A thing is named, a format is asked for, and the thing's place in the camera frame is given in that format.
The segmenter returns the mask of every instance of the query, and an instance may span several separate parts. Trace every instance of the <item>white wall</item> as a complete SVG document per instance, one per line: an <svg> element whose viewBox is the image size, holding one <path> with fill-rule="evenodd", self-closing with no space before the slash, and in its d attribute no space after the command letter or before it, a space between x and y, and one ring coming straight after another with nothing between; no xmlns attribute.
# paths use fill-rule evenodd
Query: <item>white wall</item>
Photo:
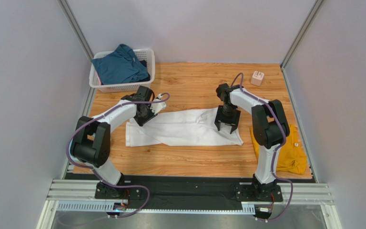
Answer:
<svg viewBox="0 0 366 229"><path fill-rule="evenodd" d="M0 1L0 228L35 228L88 91L55 0Z"/></svg>
<svg viewBox="0 0 366 229"><path fill-rule="evenodd" d="M326 1L286 73L343 227L366 228L366 1Z"/></svg>
<svg viewBox="0 0 366 229"><path fill-rule="evenodd" d="M314 0L69 0L93 53L125 43L161 62L283 60Z"/></svg>

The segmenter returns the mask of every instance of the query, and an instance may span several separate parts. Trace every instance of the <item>yellow garment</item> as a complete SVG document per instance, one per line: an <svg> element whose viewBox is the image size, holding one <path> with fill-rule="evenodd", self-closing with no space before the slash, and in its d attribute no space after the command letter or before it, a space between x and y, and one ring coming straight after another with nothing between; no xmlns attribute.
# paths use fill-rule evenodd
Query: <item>yellow garment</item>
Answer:
<svg viewBox="0 0 366 229"><path fill-rule="evenodd" d="M254 132L251 131L252 143L256 159L259 158L259 144L256 142ZM290 124L290 134L286 138L286 144L280 149L279 159L277 161L277 171L287 171L296 174L304 174L307 167L307 157L303 148L297 140L297 129L295 125Z"/></svg>

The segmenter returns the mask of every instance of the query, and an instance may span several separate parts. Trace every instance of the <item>laundry basket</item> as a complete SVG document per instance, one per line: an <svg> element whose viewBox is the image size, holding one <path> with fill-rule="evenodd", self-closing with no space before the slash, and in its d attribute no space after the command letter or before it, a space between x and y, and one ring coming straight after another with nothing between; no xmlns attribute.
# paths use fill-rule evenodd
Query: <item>laundry basket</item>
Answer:
<svg viewBox="0 0 366 229"><path fill-rule="evenodd" d="M98 52L94 55L94 59L103 58L104 56L112 53L113 51ZM98 90L109 93L109 92L124 92L124 91L136 91L139 86L151 87L151 83L155 79L155 55L152 49L137 49L133 50L135 55L138 57L139 61L146 60L146 69L151 75L151 79L146 82L138 83L121 83L121 84L109 84L109 85L99 85L99 81L96 76L96 70L94 65L91 64L89 84L92 88L97 88Z"/></svg>

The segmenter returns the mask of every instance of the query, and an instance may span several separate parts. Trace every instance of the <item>wooden table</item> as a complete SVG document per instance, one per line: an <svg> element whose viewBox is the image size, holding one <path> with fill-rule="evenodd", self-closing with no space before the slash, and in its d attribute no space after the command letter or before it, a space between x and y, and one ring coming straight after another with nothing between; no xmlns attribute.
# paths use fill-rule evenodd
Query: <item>wooden table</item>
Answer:
<svg viewBox="0 0 366 229"><path fill-rule="evenodd" d="M250 84L254 71L265 73L261 86ZM169 92L171 98L162 112L188 109L215 108L222 105L216 96L219 84L231 85L234 77L243 72L244 87L255 95L279 99L285 109L289 124L295 124L285 81L278 64L240 63L156 63L155 80L151 89L155 94ZM101 114L119 102L121 97L133 92L101 93L97 91L90 116ZM110 160L124 174L170 175L201 177L251 177L256 171L257 160L251 141L252 117L241 112L239 133L242 146L125 146L125 124L111 135ZM75 173L88 173L76 167ZM310 169L303 175L278 172L280 177L311 178Z"/></svg>

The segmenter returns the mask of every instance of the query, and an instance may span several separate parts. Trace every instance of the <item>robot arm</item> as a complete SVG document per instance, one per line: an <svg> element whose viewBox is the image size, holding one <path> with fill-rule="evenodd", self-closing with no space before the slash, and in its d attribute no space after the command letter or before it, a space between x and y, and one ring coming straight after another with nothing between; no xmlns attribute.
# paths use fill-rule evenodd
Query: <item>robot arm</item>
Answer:
<svg viewBox="0 0 366 229"><path fill-rule="evenodd" d="M111 160L108 160L111 133L130 118L134 118L138 125L143 126L157 116L158 112L166 107L165 102L153 104L131 103L148 102L152 94L151 89L140 86L136 94L123 97L118 104L108 111L92 118L81 117L77 122L76 129L94 118L102 118L86 126L73 138L70 148L71 155L91 166L108 183L117 185L122 173L114 167ZM154 101L160 100L161 95L154 99Z"/></svg>
<svg viewBox="0 0 366 229"><path fill-rule="evenodd" d="M221 123L231 126L231 133L238 128L241 107L252 115L252 129L259 147L258 167L254 174L254 178L259 183L259 187L265 184L275 184L275 177L272 173L276 173L277 159L274 158L274 170L271 171L271 163L273 160L274 149L282 143L283 137L275 121L268 122L267 117L272 115L266 107L268 103L277 118L286 136L289 136L289 126L283 110L282 103L279 100L268 101L257 96L250 97L246 93L246 89L239 88L239 85L229 87L224 83L218 86L217 96L224 102L218 107L215 125L220 130Z"/></svg>

